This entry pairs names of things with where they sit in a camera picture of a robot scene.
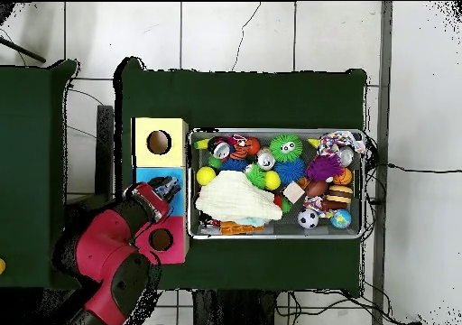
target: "white towel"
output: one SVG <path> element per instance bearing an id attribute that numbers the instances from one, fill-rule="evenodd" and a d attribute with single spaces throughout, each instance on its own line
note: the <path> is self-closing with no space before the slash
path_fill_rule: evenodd
<path id="1" fill-rule="evenodd" d="M 222 171 L 200 189 L 196 208 L 219 221 L 279 220 L 282 210 L 273 201 L 272 193 L 256 188 L 243 172 Z"/>

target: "green tabletop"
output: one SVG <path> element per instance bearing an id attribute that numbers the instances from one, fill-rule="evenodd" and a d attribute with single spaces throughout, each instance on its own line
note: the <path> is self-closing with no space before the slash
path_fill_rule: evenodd
<path id="1" fill-rule="evenodd" d="M 76 68 L 0 66 L 0 286 L 75 285 L 53 269 L 51 252 L 64 227 L 63 97 Z"/>
<path id="2" fill-rule="evenodd" d="M 180 117 L 189 128 L 362 129 L 365 81 L 363 70 L 149 71 L 138 59 L 127 58 L 115 72 L 115 119 L 123 124 L 123 187 L 132 181 L 131 117 Z M 161 288 L 342 288 L 358 296 L 360 248 L 360 239 L 191 239 L 186 263 L 163 267 Z"/>

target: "yellow ball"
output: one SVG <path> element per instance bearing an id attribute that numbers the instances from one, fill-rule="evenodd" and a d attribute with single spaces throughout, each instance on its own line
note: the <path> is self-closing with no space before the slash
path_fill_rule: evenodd
<path id="1" fill-rule="evenodd" d="M 6 268 L 5 260 L 0 259 L 0 274 L 2 274 L 4 272 L 5 268 Z"/>
<path id="2" fill-rule="evenodd" d="M 266 172 L 264 181 L 268 190 L 276 190 L 279 186 L 281 186 L 281 178 L 275 171 Z"/>
<path id="3" fill-rule="evenodd" d="M 198 184 L 205 186 L 216 176 L 214 169 L 211 167 L 201 167 L 196 174 L 196 179 L 198 180 Z"/>

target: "white ball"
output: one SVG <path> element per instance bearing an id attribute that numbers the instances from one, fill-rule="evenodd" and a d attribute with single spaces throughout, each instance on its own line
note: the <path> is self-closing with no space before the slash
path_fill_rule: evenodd
<path id="1" fill-rule="evenodd" d="M 318 225 L 318 222 L 318 212 L 316 212 L 314 209 L 303 209 L 299 213 L 299 224 L 303 228 L 314 228 Z"/>

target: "yellow box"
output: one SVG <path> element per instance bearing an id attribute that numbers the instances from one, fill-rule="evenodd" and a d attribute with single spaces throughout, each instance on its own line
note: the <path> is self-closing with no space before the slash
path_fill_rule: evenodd
<path id="1" fill-rule="evenodd" d="M 136 167 L 185 167 L 188 125 L 179 118 L 135 118 Z"/>

